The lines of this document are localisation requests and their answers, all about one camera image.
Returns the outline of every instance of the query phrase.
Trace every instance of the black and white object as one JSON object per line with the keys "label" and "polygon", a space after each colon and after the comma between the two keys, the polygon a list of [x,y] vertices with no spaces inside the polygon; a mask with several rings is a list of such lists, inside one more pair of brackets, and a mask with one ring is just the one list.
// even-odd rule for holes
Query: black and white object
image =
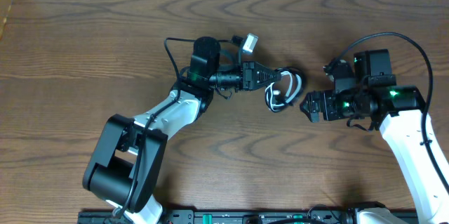
{"label": "black and white object", "polygon": [[[302,94],[305,86],[304,74],[295,67],[282,67],[275,69],[280,72],[282,77],[289,77],[290,83],[284,97],[281,96],[281,91],[274,88],[275,83],[271,83],[265,89],[265,103],[272,112],[280,112],[293,105]],[[296,88],[293,90],[293,85],[296,82]]]}

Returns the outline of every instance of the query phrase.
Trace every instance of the green light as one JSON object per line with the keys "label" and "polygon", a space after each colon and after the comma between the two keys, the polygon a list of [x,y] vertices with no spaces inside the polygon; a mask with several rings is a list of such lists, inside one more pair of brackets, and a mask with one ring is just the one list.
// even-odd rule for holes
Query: green light
{"label": "green light", "polygon": [[399,95],[399,92],[390,91],[390,95],[391,95],[392,97],[394,97],[395,95]]}

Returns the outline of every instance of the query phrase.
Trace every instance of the cable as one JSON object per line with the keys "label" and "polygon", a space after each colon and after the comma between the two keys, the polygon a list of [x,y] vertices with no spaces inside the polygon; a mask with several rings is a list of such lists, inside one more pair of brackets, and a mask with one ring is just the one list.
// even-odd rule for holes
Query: cable
{"label": "cable", "polygon": [[[175,73],[176,73],[176,84],[179,85],[179,83],[180,83],[180,73],[177,70],[175,59],[173,59],[173,56],[171,55],[170,50],[168,49],[168,46],[167,46],[167,41],[168,40],[171,40],[171,41],[186,41],[186,42],[195,42],[195,40],[168,37],[168,38],[166,38],[163,41],[163,45],[164,45],[164,47],[165,47],[165,49],[167,51],[168,57],[170,58],[170,61],[173,64],[173,69],[175,70]],[[137,186],[137,182],[138,182],[140,163],[142,161],[142,153],[143,153],[143,149],[145,147],[145,138],[146,138],[146,135],[147,135],[147,132],[148,132],[149,125],[151,123],[153,123],[154,120],[156,119],[156,117],[159,114],[161,114],[165,109],[167,109],[168,107],[170,107],[171,105],[176,103],[180,99],[180,96],[181,96],[181,90],[178,90],[176,97],[171,102],[169,102],[167,105],[164,105],[161,109],[157,110],[155,113],[153,113],[153,114],[151,114],[149,116],[149,119],[147,120],[147,123],[145,124],[145,127],[143,128],[142,137],[140,138],[140,146],[139,146],[139,150],[138,150],[137,159],[135,160],[135,169],[134,169],[134,174],[133,174],[133,181],[131,182],[131,188],[130,188],[130,190],[128,192],[128,196],[126,197],[125,204],[123,204],[123,206],[121,208],[117,207],[112,212],[113,217],[121,218],[123,216],[123,214],[125,213],[126,209],[128,209],[129,204],[131,202],[131,199],[133,198],[135,187]]]}
{"label": "cable", "polygon": [[381,32],[381,33],[377,33],[377,34],[371,34],[371,35],[363,37],[363,38],[355,41],[353,44],[349,45],[335,60],[333,60],[328,66],[326,66],[325,71],[326,72],[332,71],[332,68],[335,66],[335,63],[337,63],[339,60],[341,60],[343,58],[343,56],[349,50],[351,50],[353,47],[357,46],[358,44],[360,44],[366,40],[369,40],[369,39],[372,39],[375,37],[383,37],[383,36],[394,36],[394,37],[399,37],[399,38],[402,38],[402,39],[408,41],[421,53],[422,57],[424,58],[424,61],[426,62],[427,71],[429,73],[429,90],[427,92],[426,105],[424,106],[424,109],[422,111],[422,117],[421,117],[421,133],[422,133],[422,139],[423,139],[422,144],[426,146],[427,154],[429,155],[430,161],[431,161],[432,165],[434,166],[435,172],[438,174],[438,177],[440,178],[444,188],[446,189],[446,192],[449,194],[449,184],[448,184],[447,180],[445,179],[443,173],[441,172],[440,167],[436,163],[434,153],[432,152],[432,150],[430,148],[431,140],[429,140],[427,137],[426,120],[427,120],[427,114],[429,113],[430,102],[432,99],[432,93],[434,90],[434,74],[432,72],[432,67],[430,65],[429,58],[427,57],[426,52],[424,52],[424,50],[421,48],[420,45],[418,45],[415,41],[408,38],[407,36],[405,36],[403,34],[396,33],[396,32]]}
{"label": "cable", "polygon": [[[306,81],[302,71],[296,67],[280,67],[274,71],[281,72],[281,76],[290,77],[288,90],[283,98],[279,97],[280,91],[273,89],[274,83],[271,83],[265,89],[265,103],[267,104],[268,109],[272,112],[280,112],[286,109],[287,106],[293,105],[298,100],[304,90]],[[293,75],[296,77],[297,86],[293,93],[290,94],[294,82]]]}
{"label": "cable", "polygon": [[313,206],[312,208],[310,208],[309,211],[307,212],[307,217],[308,217],[308,218],[311,218],[311,213],[312,213],[312,211],[313,211],[316,207],[320,207],[320,206],[326,207],[326,208],[329,210],[330,214],[332,214],[332,216],[334,216],[335,220],[338,220],[338,222],[336,222],[336,223],[342,223],[342,220],[340,220],[340,218],[338,218],[338,217],[334,214],[334,212],[332,212],[332,210],[330,210],[330,208],[329,208],[328,206],[326,206],[325,204],[317,204],[317,205]]}
{"label": "cable", "polygon": [[310,218],[287,218],[283,220],[276,220],[269,224],[286,224],[286,223],[311,223],[311,224],[326,224],[323,221],[314,220]]}

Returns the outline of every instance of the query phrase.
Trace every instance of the wooden table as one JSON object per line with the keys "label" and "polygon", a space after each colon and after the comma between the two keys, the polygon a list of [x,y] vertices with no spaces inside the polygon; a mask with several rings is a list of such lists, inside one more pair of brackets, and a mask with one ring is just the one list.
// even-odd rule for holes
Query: wooden table
{"label": "wooden table", "polygon": [[[81,178],[107,118],[168,95],[165,37],[251,32],[255,60],[301,67],[311,91],[332,87],[322,67],[352,41],[404,33],[433,65],[432,123],[448,155],[448,16],[449,0],[15,0],[0,41],[0,220],[73,223],[82,209],[108,208]],[[424,61],[406,42],[381,38],[352,52],[378,48],[389,49],[399,84],[427,94]],[[170,49],[179,67],[189,64],[191,44]],[[156,198],[198,209],[413,208],[380,134],[345,123],[312,124],[297,106],[273,114],[262,89],[216,96],[168,142]]]}

